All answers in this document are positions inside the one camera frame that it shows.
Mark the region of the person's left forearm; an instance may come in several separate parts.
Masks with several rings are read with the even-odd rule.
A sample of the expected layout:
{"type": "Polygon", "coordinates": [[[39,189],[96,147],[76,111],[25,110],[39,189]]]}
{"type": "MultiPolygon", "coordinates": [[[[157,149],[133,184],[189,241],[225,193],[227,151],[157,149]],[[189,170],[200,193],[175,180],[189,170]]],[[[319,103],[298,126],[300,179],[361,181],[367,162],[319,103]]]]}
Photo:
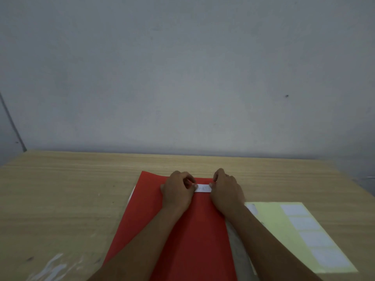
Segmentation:
{"type": "Polygon", "coordinates": [[[120,252],[87,281],[148,281],[187,204],[168,203],[120,252]]]}

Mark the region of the person's left hand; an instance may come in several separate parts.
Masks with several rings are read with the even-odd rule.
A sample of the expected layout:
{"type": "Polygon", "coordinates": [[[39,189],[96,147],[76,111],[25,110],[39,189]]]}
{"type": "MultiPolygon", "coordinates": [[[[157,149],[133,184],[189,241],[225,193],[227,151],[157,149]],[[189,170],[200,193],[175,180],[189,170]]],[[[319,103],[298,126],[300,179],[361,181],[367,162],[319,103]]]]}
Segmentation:
{"type": "Polygon", "coordinates": [[[190,191],[176,184],[176,171],[174,171],[164,184],[161,185],[162,209],[182,216],[188,209],[194,191],[190,191]]]}

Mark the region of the red paper folder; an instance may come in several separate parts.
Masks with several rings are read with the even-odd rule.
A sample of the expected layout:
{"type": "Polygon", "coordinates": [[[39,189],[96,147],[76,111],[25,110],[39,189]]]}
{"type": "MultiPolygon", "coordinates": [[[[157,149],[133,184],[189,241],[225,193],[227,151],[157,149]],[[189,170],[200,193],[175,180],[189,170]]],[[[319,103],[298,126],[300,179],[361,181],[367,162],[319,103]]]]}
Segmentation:
{"type": "MultiPolygon", "coordinates": [[[[166,176],[142,171],[103,265],[160,211],[166,176]]],[[[195,193],[165,243],[150,281],[237,281],[225,218],[209,193],[195,193]]]]}

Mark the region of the white blank sticker label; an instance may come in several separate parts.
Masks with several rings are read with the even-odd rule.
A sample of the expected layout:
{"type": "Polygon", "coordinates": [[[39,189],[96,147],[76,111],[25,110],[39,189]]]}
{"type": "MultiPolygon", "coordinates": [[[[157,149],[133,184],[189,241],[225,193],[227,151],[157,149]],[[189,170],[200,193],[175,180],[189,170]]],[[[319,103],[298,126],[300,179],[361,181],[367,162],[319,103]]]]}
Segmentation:
{"type": "Polygon", "coordinates": [[[310,216],[310,212],[302,203],[280,204],[280,207],[287,216],[310,216]]]}
{"type": "Polygon", "coordinates": [[[288,217],[297,231],[319,231],[320,224],[313,217],[288,217]]]}
{"type": "Polygon", "coordinates": [[[299,235],[308,247],[334,247],[335,243],[323,231],[299,231],[299,235]]]}
{"type": "Polygon", "coordinates": [[[340,251],[335,248],[317,248],[311,250],[317,262],[325,268],[348,268],[351,262],[340,251]]]}

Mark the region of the crumpled clear plastic wrap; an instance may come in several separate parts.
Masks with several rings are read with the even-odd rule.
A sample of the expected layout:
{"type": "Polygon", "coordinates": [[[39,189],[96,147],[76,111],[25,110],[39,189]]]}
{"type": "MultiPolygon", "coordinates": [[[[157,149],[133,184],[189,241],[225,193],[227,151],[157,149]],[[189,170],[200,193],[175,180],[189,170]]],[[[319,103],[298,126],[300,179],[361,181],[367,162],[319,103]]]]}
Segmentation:
{"type": "Polygon", "coordinates": [[[83,255],[72,263],[64,261],[63,256],[63,253],[56,254],[39,272],[31,273],[26,281],[62,281],[70,271],[81,268],[84,261],[83,255]]]}

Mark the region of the clear plastic sleeve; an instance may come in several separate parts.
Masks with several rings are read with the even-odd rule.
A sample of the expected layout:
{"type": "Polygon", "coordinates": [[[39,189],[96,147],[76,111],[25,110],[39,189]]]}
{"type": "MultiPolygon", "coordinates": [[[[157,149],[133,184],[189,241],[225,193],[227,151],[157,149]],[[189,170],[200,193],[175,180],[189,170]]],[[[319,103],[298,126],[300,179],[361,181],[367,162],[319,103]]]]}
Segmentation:
{"type": "Polygon", "coordinates": [[[259,281],[259,278],[255,274],[251,260],[246,252],[245,246],[243,245],[237,231],[230,222],[227,220],[225,222],[237,281],[259,281]]]}

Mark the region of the person's right forearm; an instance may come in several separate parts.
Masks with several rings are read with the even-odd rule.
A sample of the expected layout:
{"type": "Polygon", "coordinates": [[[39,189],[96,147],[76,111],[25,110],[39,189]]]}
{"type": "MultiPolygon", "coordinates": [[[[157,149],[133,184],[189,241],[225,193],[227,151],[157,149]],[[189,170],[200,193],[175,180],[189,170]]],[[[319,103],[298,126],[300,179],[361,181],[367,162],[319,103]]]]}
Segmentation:
{"type": "Polygon", "coordinates": [[[239,235],[260,281],[322,281],[244,204],[235,204],[222,213],[239,235]]]}

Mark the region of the person's right hand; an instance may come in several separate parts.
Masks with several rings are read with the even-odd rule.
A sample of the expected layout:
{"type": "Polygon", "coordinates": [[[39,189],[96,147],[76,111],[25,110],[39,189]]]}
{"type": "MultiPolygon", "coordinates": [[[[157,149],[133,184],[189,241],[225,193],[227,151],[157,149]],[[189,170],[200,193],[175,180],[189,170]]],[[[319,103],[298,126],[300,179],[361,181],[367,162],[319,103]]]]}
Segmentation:
{"type": "Polygon", "coordinates": [[[227,191],[218,191],[210,194],[213,204],[226,218],[231,217],[239,207],[245,204],[245,196],[241,186],[237,183],[234,176],[230,177],[232,179],[232,185],[227,191]]]}

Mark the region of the yellow sticker backing sheet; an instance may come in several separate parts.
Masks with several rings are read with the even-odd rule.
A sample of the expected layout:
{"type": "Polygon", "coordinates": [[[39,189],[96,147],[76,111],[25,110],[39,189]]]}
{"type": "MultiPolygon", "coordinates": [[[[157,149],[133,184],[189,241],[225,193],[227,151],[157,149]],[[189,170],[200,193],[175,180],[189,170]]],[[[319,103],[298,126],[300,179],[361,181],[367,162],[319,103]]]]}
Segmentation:
{"type": "MultiPolygon", "coordinates": [[[[256,206],[258,214],[255,217],[267,228],[267,230],[274,237],[277,238],[278,241],[280,241],[291,253],[293,253],[293,255],[295,255],[315,274],[346,274],[358,272],[357,268],[352,263],[352,266],[348,268],[325,268],[317,262],[315,257],[312,255],[312,249],[335,248],[339,249],[340,251],[342,250],[335,242],[334,247],[308,247],[305,244],[305,242],[299,235],[299,231],[297,231],[289,221],[289,216],[285,215],[282,208],[280,207],[280,204],[299,204],[301,202],[246,202],[245,206],[247,203],[253,203],[256,206]]],[[[319,231],[323,231],[328,235],[328,233],[323,229],[322,226],[319,231]]]]}

